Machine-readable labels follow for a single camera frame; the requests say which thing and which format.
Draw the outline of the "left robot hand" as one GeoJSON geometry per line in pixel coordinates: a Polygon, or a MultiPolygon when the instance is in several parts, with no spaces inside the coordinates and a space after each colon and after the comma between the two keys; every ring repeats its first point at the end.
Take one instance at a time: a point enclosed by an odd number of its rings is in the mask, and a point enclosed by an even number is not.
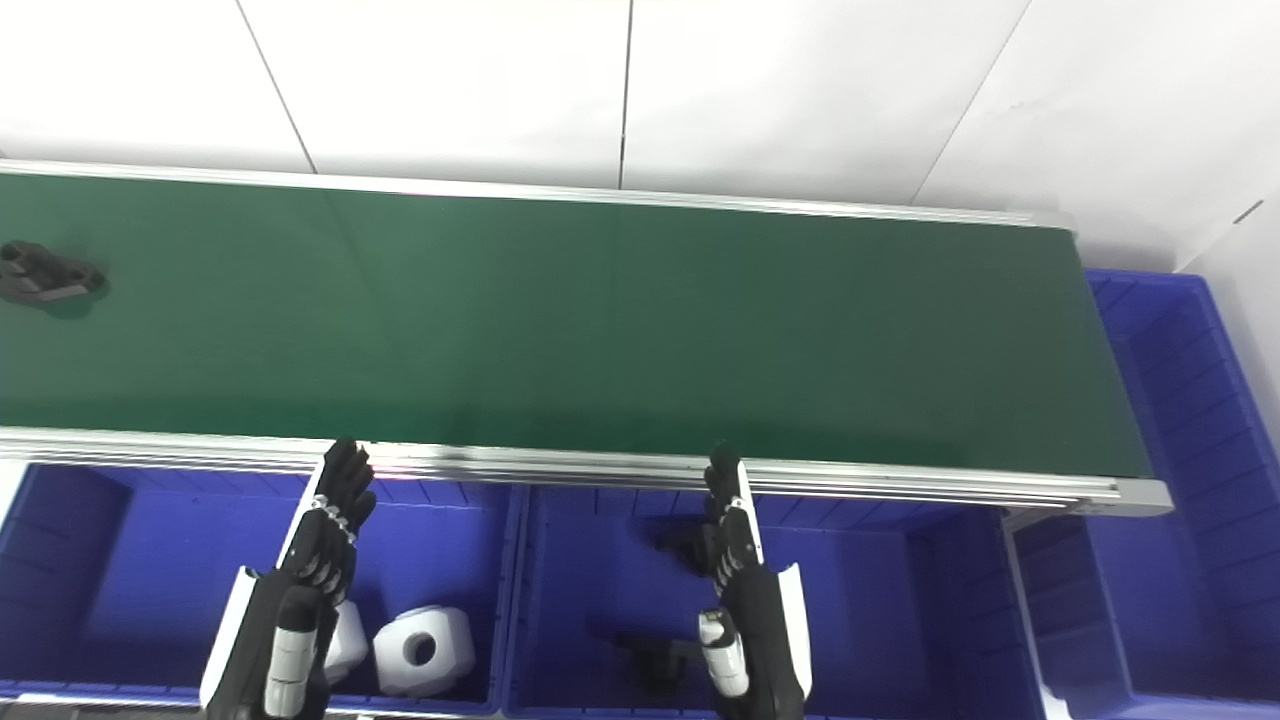
{"type": "Polygon", "coordinates": [[[323,719],[325,661],[376,507],[366,448],[339,438],[308,478],[273,568],[242,566],[198,685],[207,719],[323,719]]]}

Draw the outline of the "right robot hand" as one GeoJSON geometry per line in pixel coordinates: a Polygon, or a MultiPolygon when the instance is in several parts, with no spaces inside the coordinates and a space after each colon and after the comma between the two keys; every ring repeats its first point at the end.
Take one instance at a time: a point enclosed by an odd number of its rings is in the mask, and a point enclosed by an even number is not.
{"type": "Polygon", "coordinates": [[[717,605],[699,614],[698,635],[717,712],[803,719],[813,676],[800,566],[776,571],[765,562],[746,468],[728,443],[713,448],[704,482],[698,538],[717,605]]]}

